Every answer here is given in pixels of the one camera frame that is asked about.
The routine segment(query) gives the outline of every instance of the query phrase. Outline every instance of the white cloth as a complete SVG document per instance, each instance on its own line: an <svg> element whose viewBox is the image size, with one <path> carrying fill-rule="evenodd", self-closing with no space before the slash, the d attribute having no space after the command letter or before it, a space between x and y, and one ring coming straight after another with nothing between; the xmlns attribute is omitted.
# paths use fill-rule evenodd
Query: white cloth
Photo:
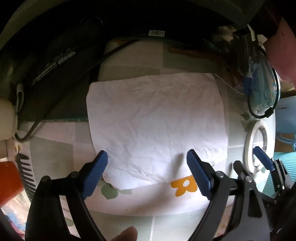
<svg viewBox="0 0 296 241"><path fill-rule="evenodd" d="M103 178L120 190L190 176L189 149L211 164L227 158L223 103L212 74L96 82L86 103L95 151L109 157Z"/></svg>

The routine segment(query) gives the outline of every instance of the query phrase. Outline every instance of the teal striped fabric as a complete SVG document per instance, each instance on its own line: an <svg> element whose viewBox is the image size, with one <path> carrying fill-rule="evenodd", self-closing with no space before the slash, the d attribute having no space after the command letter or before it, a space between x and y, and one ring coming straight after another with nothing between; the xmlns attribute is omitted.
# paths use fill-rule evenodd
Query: teal striped fabric
<svg viewBox="0 0 296 241"><path fill-rule="evenodd" d="M288 173L293 182L296 180L296 152L275 152L274 159L281 159L285 168L287 169ZM272 196L274 194L274 185L272 182L271 175L269 174L266 185L263 189L263 193L267 196Z"/></svg>

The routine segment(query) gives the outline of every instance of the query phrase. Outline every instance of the white masking tape roll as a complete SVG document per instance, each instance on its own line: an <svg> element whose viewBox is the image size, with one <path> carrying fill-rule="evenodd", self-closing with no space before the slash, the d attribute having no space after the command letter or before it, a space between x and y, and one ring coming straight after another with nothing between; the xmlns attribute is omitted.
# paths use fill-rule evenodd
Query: white masking tape roll
<svg viewBox="0 0 296 241"><path fill-rule="evenodd" d="M255 166L253 162L253 142L255 133L257 130L261 130L263 134L263 151L265 153L267 152L267 145L268 140L270 140L270 133L268 131L268 127L265 121L259 120L256 121L250 128L250 131L247 133L246 137L246 143L244 146L244 164L247 168L247 170L251 173L257 173L263 168L263 164L260 163L260 165Z"/></svg>

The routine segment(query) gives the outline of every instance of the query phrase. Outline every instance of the white label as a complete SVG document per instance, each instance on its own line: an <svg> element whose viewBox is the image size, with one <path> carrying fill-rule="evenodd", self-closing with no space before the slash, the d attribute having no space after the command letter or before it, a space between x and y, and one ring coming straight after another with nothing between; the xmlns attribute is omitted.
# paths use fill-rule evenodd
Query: white label
<svg viewBox="0 0 296 241"><path fill-rule="evenodd" d="M150 30L148 36L164 37L165 31Z"/></svg>

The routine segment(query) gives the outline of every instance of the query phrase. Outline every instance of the pink object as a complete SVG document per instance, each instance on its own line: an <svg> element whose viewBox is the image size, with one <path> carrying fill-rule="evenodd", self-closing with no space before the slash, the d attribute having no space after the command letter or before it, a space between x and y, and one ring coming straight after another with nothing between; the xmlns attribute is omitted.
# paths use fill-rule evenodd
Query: pink object
<svg viewBox="0 0 296 241"><path fill-rule="evenodd" d="M283 18L276 34L264 43L264 47L270 65L281 79L296 85L296 37Z"/></svg>

